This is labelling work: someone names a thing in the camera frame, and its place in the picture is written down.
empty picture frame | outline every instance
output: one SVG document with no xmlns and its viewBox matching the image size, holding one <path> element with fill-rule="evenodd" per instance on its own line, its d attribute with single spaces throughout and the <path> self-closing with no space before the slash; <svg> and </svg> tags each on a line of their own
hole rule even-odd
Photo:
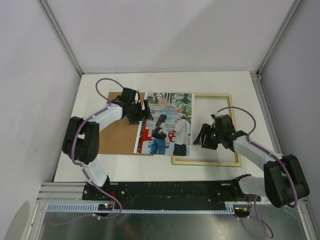
<svg viewBox="0 0 320 240">
<path fill-rule="evenodd" d="M 191 166 L 216 166 L 216 167 L 241 167 L 240 154 L 225 149 L 219 144 L 217 150 L 201 148 L 199 145 L 192 145 L 198 136 L 202 124 L 212 124 L 211 114 L 224 107 L 231 107 L 232 98 L 230 94 L 195 94 L 191 116 L 191 145 L 187 150 L 189 156 L 172 156 L 173 165 Z M 229 114 L 235 129 L 236 120 L 234 109 L 224 110 L 221 114 Z"/>
</svg>

cardboard sheet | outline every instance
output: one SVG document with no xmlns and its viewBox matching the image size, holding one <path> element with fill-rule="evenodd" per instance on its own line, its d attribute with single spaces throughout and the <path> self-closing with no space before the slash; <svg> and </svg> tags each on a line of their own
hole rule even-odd
<svg viewBox="0 0 320 240">
<path fill-rule="evenodd" d="M 121 92 L 110 92 L 108 98 L 115 99 Z M 141 104 L 145 93 L 140 93 Z M 100 133 L 99 154 L 143 155 L 134 153 L 139 125 L 128 125 L 126 117 L 113 122 Z"/>
</svg>

metal floor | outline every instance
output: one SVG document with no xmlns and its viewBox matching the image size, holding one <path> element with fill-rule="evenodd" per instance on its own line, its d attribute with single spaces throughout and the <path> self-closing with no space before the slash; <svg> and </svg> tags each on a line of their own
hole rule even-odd
<svg viewBox="0 0 320 240">
<path fill-rule="evenodd" d="M 258 206 L 261 218 L 276 240 L 306 240 L 297 209 Z M 51 213 L 55 223 L 72 220 L 83 213 Z M 257 220 L 237 220 L 227 214 L 121 214 L 115 219 L 85 217 L 53 226 L 43 222 L 41 240 L 267 240 Z"/>
</svg>

blue jeans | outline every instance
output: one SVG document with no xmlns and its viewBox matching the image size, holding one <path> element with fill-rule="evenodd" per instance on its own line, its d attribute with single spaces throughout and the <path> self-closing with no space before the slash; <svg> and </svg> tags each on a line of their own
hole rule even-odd
<svg viewBox="0 0 320 240">
<path fill-rule="evenodd" d="M 166 153 L 166 140 L 154 138 L 151 144 L 151 149 L 149 154 L 165 155 L 165 153 Z"/>
</svg>

woman in photo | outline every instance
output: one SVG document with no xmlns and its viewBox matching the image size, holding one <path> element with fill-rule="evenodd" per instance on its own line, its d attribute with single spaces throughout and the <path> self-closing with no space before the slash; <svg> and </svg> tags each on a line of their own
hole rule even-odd
<svg viewBox="0 0 320 240">
<path fill-rule="evenodd" d="M 168 136 L 167 128 L 166 128 L 166 119 L 167 115 L 161 114 L 156 121 L 154 128 L 160 128 L 158 133 L 163 133 L 165 137 L 163 139 L 153 138 L 151 149 L 149 154 L 158 154 L 158 155 L 165 155 L 166 153 L 166 137 Z"/>
</svg>

